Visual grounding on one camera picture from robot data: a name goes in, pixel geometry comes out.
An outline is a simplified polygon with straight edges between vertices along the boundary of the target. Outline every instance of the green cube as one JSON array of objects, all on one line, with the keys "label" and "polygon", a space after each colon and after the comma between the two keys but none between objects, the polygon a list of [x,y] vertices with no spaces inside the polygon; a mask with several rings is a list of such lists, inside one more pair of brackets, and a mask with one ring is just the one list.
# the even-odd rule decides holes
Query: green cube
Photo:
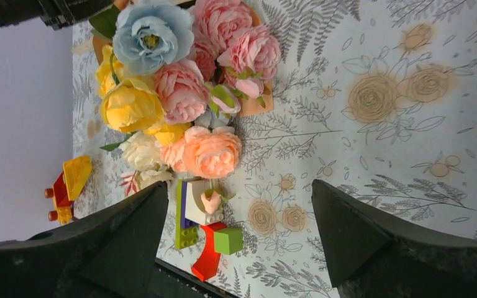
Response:
[{"label": "green cube", "polygon": [[242,230],[239,228],[223,228],[214,232],[215,251],[224,255],[232,255],[242,250]]}]

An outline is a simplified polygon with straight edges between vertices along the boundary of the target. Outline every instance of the tablecloth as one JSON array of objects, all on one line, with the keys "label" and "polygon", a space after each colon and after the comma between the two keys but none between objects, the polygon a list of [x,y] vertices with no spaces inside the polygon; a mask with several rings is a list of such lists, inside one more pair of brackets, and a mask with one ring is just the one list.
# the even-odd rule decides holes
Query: tablecloth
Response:
[{"label": "tablecloth", "polygon": [[[225,223],[244,249],[209,282],[239,297],[338,297],[311,205],[322,179],[398,217],[477,238],[477,0],[250,1],[280,42],[275,109],[239,119],[244,142]],[[90,40],[74,28],[74,46]],[[74,155],[93,174],[78,217],[124,198],[123,136],[98,114],[92,52],[74,55]],[[204,246],[174,246],[171,200],[158,257],[190,272]]]}]

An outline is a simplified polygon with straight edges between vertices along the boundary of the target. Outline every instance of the blue flower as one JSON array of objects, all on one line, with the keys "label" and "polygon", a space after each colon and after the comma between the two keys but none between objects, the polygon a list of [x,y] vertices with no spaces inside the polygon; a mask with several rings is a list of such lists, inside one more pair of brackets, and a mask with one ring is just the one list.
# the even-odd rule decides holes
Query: blue flower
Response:
[{"label": "blue flower", "polygon": [[193,16],[167,0],[141,0],[118,15],[114,54],[135,75],[150,75],[186,57]]}]

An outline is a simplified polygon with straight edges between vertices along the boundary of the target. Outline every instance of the toy wheel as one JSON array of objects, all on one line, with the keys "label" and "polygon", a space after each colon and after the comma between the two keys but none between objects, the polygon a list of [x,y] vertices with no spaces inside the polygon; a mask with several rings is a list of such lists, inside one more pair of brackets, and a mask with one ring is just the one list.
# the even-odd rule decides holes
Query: toy wheel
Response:
[{"label": "toy wheel", "polygon": [[54,196],[54,190],[52,188],[45,189],[45,197],[51,199]]},{"label": "toy wheel", "polygon": [[48,213],[48,220],[51,221],[51,222],[56,221],[56,220],[57,220],[57,217],[58,217],[58,216],[57,216],[57,211],[55,211],[55,210],[54,210],[54,211],[50,211],[50,212]]}]

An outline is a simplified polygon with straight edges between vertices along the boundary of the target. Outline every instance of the floral pattern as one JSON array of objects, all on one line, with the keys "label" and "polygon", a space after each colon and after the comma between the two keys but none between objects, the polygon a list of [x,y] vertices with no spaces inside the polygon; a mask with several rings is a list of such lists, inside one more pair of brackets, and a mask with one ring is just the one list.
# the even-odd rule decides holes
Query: floral pattern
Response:
[{"label": "floral pattern", "polygon": [[[242,160],[220,182],[235,195],[224,222],[243,230],[244,249],[222,256],[209,282],[239,297],[338,297],[310,201],[313,179],[477,239],[477,0],[247,2],[279,40],[282,62],[275,109],[234,121]],[[74,47],[91,38],[88,24],[73,30]],[[75,205],[82,217],[123,200],[138,177],[121,150],[99,149],[123,135],[98,125],[94,54],[76,52],[73,63],[74,155],[93,159]],[[189,272],[205,235],[176,250],[170,201],[157,256]]]}]

